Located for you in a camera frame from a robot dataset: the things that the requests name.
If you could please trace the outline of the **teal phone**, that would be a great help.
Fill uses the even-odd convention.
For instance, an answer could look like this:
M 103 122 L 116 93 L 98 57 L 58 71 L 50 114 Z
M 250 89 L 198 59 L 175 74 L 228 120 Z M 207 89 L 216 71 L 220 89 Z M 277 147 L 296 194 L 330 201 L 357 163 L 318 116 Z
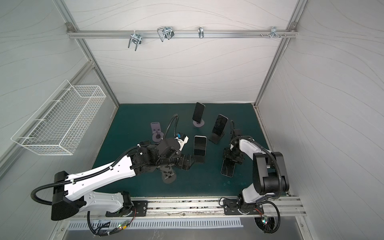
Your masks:
M 221 168 L 221 175 L 232 178 L 235 171 L 235 165 L 236 163 L 231 159 L 224 159 L 222 168 Z

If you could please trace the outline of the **white phone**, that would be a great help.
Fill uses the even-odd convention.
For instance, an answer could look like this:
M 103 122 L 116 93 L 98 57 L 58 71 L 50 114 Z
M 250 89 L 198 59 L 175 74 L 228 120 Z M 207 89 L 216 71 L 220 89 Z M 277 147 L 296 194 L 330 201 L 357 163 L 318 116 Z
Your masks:
M 194 136 L 194 155 L 205 157 L 207 152 L 207 137 Z

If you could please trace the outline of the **purple phone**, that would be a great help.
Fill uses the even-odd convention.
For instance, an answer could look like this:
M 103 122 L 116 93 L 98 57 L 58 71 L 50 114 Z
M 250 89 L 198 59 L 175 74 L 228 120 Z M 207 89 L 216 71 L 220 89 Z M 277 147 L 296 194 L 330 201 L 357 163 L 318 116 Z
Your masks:
M 212 133 L 217 136 L 221 136 L 224 133 L 227 123 L 228 123 L 228 118 L 225 117 L 224 115 L 218 114 Z

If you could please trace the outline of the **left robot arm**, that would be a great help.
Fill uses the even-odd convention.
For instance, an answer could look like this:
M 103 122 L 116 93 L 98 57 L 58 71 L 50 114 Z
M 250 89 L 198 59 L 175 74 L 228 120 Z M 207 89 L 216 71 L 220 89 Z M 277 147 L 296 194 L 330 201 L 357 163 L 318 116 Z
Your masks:
M 124 217 L 133 213 L 135 203 L 127 191 L 108 194 L 97 189 L 119 180 L 137 177 L 160 170 L 164 181 L 176 179 L 173 168 L 189 170 L 195 163 L 190 154 L 182 154 L 183 144 L 141 142 L 125 151 L 115 161 L 78 173 L 65 171 L 55 175 L 51 219 L 65 220 L 80 212 L 104 211 L 107 217 Z

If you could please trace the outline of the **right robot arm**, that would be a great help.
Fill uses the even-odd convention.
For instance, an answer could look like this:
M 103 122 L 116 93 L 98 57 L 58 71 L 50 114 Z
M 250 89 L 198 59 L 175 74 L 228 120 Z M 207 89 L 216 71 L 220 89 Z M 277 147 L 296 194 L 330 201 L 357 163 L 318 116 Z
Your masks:
M 250 136 L 237 136 L 225 148 L 221 174 L 233 177 L 235 165 L 243 163 L 244 156 L 252 161 L 252 184 L 244 188 L 235 200 L 227 200 L 225 208 L 234 215 L 256 214 L 268 199 L 279 199 L 290 189 L 284 156 L 271 152 Z

